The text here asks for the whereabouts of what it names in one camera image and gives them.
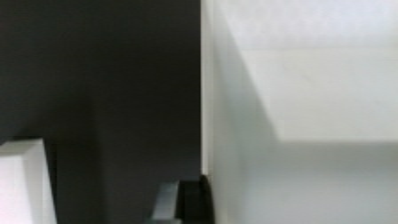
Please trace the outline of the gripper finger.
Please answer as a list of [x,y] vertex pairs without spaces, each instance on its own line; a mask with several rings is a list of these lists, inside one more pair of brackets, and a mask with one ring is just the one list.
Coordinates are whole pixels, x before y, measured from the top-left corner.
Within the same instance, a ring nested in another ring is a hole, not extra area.
[[216,224],[214,197],[207,176],[160,185],[152,224]]

